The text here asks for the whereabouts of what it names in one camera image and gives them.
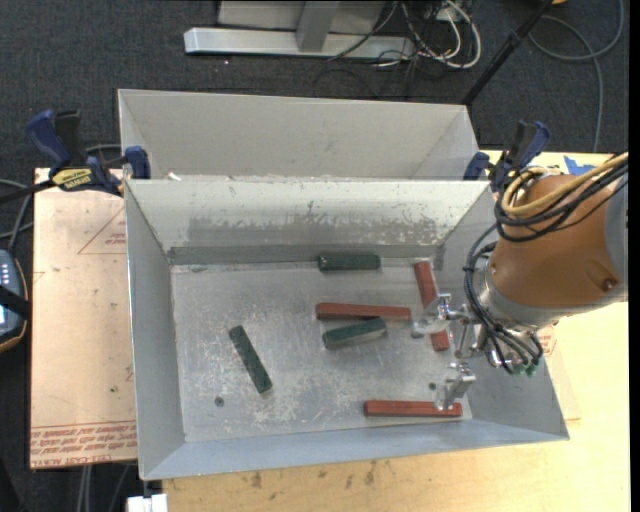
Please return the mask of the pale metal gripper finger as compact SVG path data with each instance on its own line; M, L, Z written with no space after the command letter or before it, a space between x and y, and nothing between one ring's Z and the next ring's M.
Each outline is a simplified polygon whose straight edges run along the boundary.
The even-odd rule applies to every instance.
M425 307L417 320L413 320L411 336L421 338L443 331L449 322L451 295L439 294Z
M436 386L436 407L439 410L451 409L475 382L476 376L467 362L451 362Z

